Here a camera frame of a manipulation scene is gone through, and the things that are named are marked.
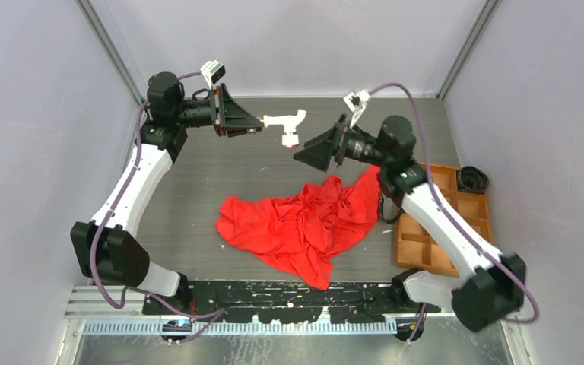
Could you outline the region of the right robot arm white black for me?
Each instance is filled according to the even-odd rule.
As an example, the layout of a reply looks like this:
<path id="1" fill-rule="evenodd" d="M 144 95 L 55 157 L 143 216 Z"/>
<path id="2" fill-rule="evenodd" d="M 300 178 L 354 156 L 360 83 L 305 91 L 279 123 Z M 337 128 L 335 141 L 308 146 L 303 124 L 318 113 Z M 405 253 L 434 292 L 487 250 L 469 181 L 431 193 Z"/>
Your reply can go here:
<path id="1" fill-rule="evenodd" d="M 452 285 L 425 269 L 400 275 L 391 293 L 394 307 L 404 313 L 419 304 L 448 309 L 464 327 L 479 332 L 523 307 L 529 294 L 526 264 L 518 255 L 505 255 L 489 244 L 454 210 L 430 170 L 414 159 L 415 145 L 412 124 L 405 117 L 385 118 L 379 133 L 372 136 L 341 116 L 293 158 L 323 172 L 330 163 L 340 165 L 345 159 L 378 167 L 381 193 L 426 230 L 447 254 L 460 279 Z"/>

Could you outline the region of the white faucet with chrome head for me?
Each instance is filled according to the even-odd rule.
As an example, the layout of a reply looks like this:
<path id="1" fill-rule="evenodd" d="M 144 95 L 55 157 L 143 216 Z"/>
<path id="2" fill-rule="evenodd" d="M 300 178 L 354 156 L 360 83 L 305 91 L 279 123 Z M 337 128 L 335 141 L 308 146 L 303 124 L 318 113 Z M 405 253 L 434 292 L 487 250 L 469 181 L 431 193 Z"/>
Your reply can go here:
<path id="1" fill-rule="evenodd" d="M 267 127 L 272 126 L 280 126 L 283 128 L 283 133 L 281 136 L 281 143 L 286 148 L 296 148 L 299 143 L 300 139 L 297 134 L 297 127 L 304 121 L 306 118 L 307 111 L 304 109 L 299 109 L 293 115 L 281 115 L 281 116 L 262 116 L 266 123 Z"/>

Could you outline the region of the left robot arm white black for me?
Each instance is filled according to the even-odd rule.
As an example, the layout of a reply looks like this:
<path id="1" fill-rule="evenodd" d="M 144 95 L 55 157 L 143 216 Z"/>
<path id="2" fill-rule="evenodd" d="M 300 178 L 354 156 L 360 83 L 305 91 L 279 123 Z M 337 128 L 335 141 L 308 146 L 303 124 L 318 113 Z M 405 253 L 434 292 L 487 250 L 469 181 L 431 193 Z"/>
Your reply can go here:
<path id="1" fill-rule="evenodd" d="M 192 302 L 188 278 L 153 262 L 136 239 L 140 220 L 159 182 L 176 162 L 192 128 L 211 127 L 235 137 L 262 130 L 217 76 L 212 85 L 186 96 L 183 78 L 172 72 L 150 77 L 146 101 L 135 120 L 135 146 L 116 187 L 87 222 L 70 232 L 84 276 L 102 287 L 118 284 L 158 295 L 165 308 L 184 313 Z"/>

